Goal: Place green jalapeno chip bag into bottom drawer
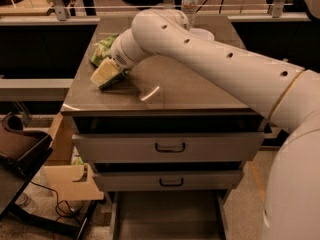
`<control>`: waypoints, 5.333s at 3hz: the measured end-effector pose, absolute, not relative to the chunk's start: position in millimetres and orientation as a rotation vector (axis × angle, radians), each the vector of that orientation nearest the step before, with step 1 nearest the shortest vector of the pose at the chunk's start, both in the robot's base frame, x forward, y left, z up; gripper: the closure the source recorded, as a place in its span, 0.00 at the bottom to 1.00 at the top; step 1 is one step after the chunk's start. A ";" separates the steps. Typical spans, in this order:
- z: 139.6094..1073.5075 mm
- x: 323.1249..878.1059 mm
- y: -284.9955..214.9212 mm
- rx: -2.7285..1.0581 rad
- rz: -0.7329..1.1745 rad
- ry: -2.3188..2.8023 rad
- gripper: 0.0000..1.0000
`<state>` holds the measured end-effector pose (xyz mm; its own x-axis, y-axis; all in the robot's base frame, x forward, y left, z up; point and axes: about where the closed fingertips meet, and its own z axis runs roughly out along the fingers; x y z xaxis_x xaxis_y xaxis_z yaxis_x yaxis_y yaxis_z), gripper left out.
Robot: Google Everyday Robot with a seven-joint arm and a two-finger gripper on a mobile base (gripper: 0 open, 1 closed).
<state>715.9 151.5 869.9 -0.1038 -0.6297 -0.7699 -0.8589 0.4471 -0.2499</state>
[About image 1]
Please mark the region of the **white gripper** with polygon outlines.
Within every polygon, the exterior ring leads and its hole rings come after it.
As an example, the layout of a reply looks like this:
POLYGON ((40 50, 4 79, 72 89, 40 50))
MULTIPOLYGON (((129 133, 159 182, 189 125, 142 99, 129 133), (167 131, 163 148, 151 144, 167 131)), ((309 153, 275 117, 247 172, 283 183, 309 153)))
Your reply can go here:
POLYGON ((121 33, 111 45, 111 57, 104 59, 93 72, 90 80, 97 87, 107 87, 114 84, 120 69, 132 69, 144 59, 153 55, 146 46, 151 41, 145 31, 127 29, 121 33))

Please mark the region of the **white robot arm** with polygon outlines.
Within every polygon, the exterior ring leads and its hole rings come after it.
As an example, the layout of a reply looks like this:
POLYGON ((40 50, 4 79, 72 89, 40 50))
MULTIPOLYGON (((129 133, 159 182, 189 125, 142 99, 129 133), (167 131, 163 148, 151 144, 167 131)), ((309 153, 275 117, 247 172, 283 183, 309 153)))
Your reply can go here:
POLYGON ((318 73, 208 41, 187 15, 146 9, 116 37, 91 80, 107 87, 159 54, 188 66, 289 133, 273 162, 262 240, 320 240, 320 82, 318 73))

